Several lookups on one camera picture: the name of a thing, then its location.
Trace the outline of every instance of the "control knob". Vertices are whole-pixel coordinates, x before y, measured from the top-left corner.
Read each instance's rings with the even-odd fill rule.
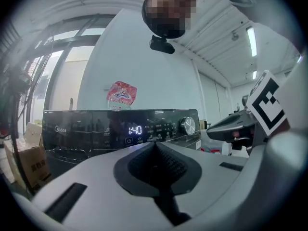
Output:
[[[191,117],[184,117],[181,120],[181,128],[187,135],[192,135],[196,130],[196,124]]]

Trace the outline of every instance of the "power button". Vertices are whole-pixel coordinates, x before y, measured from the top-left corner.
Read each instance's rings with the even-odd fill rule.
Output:
[[[126,138],[125,139],[125,145],[134,144],[133,138]]]

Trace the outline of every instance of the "midea logo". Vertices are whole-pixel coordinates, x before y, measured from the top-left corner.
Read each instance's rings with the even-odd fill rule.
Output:
[[[58,126],[55,127],[55,131],[56,132],[64,132],[64,133],[66,133],[66,129],[65,128],[60,128]]]

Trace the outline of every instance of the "person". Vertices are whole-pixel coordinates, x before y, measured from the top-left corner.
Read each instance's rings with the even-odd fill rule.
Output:
[[[305,40],[295,17],[281,0],[229,0],[253,22],[261,23],[287,38],[301,53]],[[142,16],[147,26],[162,38],[185,33],[185,20],[195,13],[196,0],[144,0]]]

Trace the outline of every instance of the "ceiling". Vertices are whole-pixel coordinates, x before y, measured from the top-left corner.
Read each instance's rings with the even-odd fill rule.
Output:
[[[26,0],[23,9],[30,12],[32,18],[63,1],[66,0]],[[174,41],[184,51],[189,51],[189,56],[199,59],[197,68],[201,73],[208,75],[211,70],[216,76],[219,74],[223,82],[214,75],[210,77],[223,86],[235,87],[251,82],[254,70],[258,73],[265,69],[273,73],[289,70],[299,58],[299,53],[287,39],[266,26],[249,21],[229,0],[198,0],[197,13],[192,15],[189,25],[185,35]],[[255,57],[251,56],[246,31],[249,26],[254,27],[256,34]]]

